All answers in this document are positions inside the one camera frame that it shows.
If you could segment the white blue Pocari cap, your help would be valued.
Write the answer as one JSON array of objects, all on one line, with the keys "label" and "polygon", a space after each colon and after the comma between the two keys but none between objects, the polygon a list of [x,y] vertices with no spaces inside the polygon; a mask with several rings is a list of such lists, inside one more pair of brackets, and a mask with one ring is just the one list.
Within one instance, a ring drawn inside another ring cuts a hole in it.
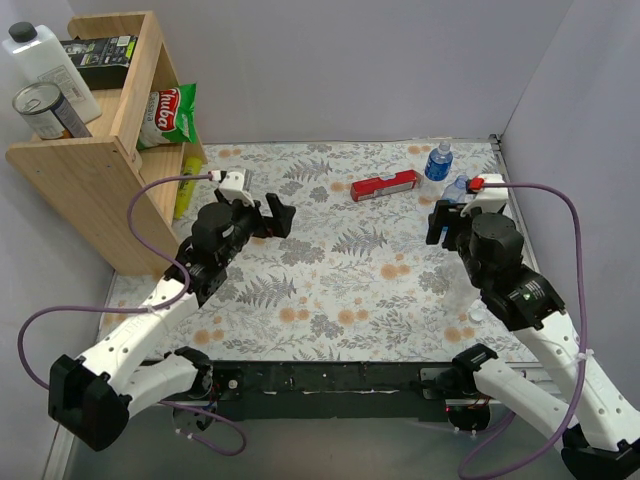
[{"label": "white blue Pocari cap", "polygon": [[474,310],[469,313],[469,319],[475,323],[480,323],[484,320],[485,315],[481,310]]}]

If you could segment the blue label crushed bottle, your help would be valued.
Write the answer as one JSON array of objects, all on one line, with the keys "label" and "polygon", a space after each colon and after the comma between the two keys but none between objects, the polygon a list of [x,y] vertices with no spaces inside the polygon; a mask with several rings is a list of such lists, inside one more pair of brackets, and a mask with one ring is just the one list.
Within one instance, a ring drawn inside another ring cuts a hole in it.
[{"label": "blue label crushed bottle", "polygon": [[449,203],[465,203],[468,180],[467,175],[458,175],[456,179],[444,189],[441,199]]}]

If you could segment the Pocari Sweat blue label bottle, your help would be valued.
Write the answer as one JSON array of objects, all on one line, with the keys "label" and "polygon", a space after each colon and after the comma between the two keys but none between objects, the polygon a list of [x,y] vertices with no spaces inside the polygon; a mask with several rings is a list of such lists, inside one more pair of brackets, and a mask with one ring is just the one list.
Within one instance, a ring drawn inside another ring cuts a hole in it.
[{"label": "Pocari Sweat blue label bottle", "polygon": [[425,176],[434,182],[443,181],[449,174],[453,162],[451,144],[441,141],[439,145],[429,153],[425,167]]}]

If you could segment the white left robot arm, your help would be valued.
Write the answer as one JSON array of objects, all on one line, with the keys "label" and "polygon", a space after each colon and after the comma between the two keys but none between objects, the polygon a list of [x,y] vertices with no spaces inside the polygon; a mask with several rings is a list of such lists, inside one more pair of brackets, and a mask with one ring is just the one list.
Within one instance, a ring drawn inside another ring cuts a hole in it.
[{"label": "white left robot arm", "polygon": [[130,418],[168,397],[208,396],[213,369],[208,357],[183,347],[151,366],[151,349],[200,309],[227,278],[227,266],[251,238],[285,238],[296,209],[273,193],[271,210],[241,201],[202,207],[169,267],[142,304],[101,341],[77,358],[59,357],[49,373],[49,416],[95,451],[109,447]]}]

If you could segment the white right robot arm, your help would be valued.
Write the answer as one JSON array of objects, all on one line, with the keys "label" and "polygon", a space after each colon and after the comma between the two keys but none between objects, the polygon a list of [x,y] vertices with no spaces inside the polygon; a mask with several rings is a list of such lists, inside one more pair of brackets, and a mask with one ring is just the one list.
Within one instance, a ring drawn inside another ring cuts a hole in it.
[{"label": "white right robot arm", "polygon": [[434,383],[464,397],[500,401],[559,447],[577,479],[626,479],[639,470],[639,412],[579,336],[549,281],[524,264],[524,238],[501,211],[437,202],[426,242],[461,258],[482,302],[536,357],[561,395],[512,370],[478,343],[456,355]]}]

